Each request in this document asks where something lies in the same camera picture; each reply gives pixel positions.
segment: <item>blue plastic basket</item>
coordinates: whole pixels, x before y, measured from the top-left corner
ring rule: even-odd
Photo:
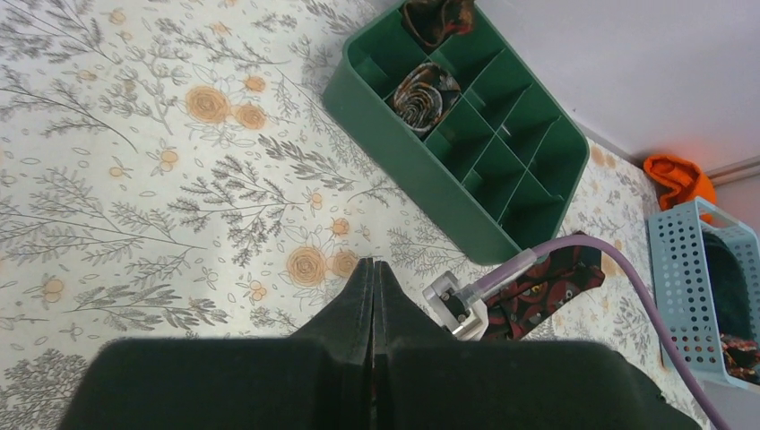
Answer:
[[[700,219],[711,214],[711,224]],[[702,231],[720,237],[736,255],[747,278],[752,333],[760,340],[760,250],[757,235],[741,221],[697,198],[648,220],[654,296],[671,339],[697,377],[748,389],[729,376],[723,363],[713,291],[704,257]],[[663,351],[664,363],[672,367]]]

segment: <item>green plastic organizer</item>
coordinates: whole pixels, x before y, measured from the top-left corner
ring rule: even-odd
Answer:
[[[346,41],[327,111],[474,262],[554,237],[589,158],[583,134],[480,9],[473,32],[426,53],[401,4]],[[427,61],[462,96],[420,140],[386,101]]]

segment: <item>purple cable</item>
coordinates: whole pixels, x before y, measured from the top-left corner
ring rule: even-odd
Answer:
[[[662,341],[662,346],[665,348],[668,356],[670,356],[670,360],[676,367],[678,374],[681,375],[687,388],[691,391],[692,395],[694,395],[696,402],[702,407],[702,410],[710,418],[710,421],[712,421],[715,428],[718,430],[729,430],[729,424],[723,419],[723,417],[721,417],[721,413],[718,412],[718,409],[715,408],[707,398],[707,395],[704,394],[702,387],[699,386],[699,382],[689,370],[687,362],[676,349],[676,345],[670,340],[668,328],[660,316],[660,311],[657,310],[657,305],[654,304],[654,300],[650,297],[649,291],[646,289],[638,272],[636,272],[634,265],[631,264],[631,262],[628,261],[628,259],[620,253],[615,246],[596,237],[585,235],[572,235],[549,240],[548,242],[535,246],[533,252],[539,257],[542,257],[548,255],[552,251],[556,251],[560,248],[567,248],[568,246],[589,246],[600,249],[612,257],[620,268],[623,269],[623,272],[626,273],[628,279],[634,285],[634,290],[641,299],[644,310],[652,320],[652,325],[654,326],[654,330],[657,331],[657,336],[660,337],[660,340]],[[478,289],[487,291],[502,283],[506,278],[512,275],[513,272],[514,264],[505,262],[474,283],[478,285]]]

